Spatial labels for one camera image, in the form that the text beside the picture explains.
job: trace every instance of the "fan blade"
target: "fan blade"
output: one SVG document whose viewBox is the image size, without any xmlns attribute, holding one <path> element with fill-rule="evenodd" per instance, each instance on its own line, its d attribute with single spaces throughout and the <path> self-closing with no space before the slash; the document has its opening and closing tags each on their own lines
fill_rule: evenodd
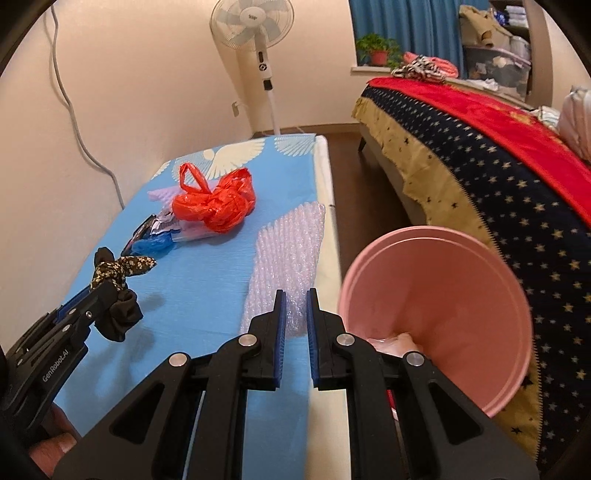
<svg viewBox="0 0 591 480">
<path fill-rule="evenodd" d="M 234 45 L 244 45 L 255 36 L 255 32 L 256 30 L 254 28 L 245 28 L 238 35 L 233 36 L 230 41 L 234 43 Z"/>
<path fill-rule="evenodd" d="M 287 4 L 285 0 L 267 0 L 259 5 L 265 12 L 271 12 L 273 10 L 279 10 L 281 12 L 287 12 Z"/>
<path fill-rule="evenodd" d="M 240 16 L 236 14 L 231 14 L 227 10 L 220 9 L 217 12 L 216 20 L 221 23 L 225 23 L 226 25 L 242 25 L 240 22 Z"/>
<path fill-rule="evenodd" d="M 281 30 L 279 30 L 279 26 L 277 22 L 270 17 L 267 17 L 265 21 L 262 23 L 262 26 L 265 27 L 267 31 L 267 37 L 269 41 L 273 41 L 281 35 Z"/>
</svg>

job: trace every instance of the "storage box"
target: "storage box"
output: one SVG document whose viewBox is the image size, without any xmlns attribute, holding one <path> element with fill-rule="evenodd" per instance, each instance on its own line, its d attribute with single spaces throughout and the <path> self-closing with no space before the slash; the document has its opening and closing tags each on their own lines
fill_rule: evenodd
<svg viewBox="0 0 591 480">
<path fill-rule="evenodd" d="M 514 53 L 519 58 L 531 61 L 530 43 L 517 35 L 511 37 L 511 53 Z"/>
<path fill-rule="evenodd" d="M 468 78 L 493 79 L 500 92 L 525 100 L 531 62 L 500 48 L 464 46 L 464 55 Z"/>
</svg>

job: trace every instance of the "human hand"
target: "human hand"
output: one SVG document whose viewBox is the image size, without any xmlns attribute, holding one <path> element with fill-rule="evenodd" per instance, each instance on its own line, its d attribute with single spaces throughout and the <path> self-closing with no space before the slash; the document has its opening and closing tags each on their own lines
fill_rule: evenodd
<svg viewBox="0 0 591 480">
<path fill-rule="evenodd" d="M 51 426 L 47 430 L 59 432 L 59 434 L 33 445 L 29 450 L 29 455 L 43 473 L 51 478 L 58 462 L 72 449 L 76 441 L 80 440 L 80 435 L 64 411 L 55 404 L 51 406 L 46 421 Z"/>
</svg>

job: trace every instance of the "red flower pot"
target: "red flower pot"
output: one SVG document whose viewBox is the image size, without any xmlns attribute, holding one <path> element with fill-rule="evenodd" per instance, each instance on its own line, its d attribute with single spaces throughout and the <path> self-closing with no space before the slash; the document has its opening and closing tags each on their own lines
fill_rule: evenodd
<svg viewBox="0 0 591 480">
<path fill-rule="evenodd" d="M 388 64 L 388 50 L 373 51 L 369 58 L 374 67 L 385 67 Z"/>
</svg>

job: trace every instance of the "white wall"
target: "white wall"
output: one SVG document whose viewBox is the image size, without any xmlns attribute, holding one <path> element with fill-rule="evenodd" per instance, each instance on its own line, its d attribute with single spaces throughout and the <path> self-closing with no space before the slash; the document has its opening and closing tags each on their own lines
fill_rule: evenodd
<svg viewBox="0 0 591 480">
<path fill-rule="evenodd" d="M 348 0 L 292 0 L 295 21 L 269 49 L 282 127 L 354 123 L 351 111 L 367 76 L 351 75 L 355 40 Z M 238 55 L 254 131 L 271 129 L 267 99 L 252 52 Z"/>
<path fill-rule="evenodd" d="M 59 0 L 58 57 L 87 146 L 126 200 L 158 166 L 244 140 L 245 115 L 209 30 L 215 0 Z M 8 349 L 63 300 L 119 212 L 109 177 L 85 163 L 50 80 L 40 19 L 0 79 L 0 342 Z"/>
</svg>

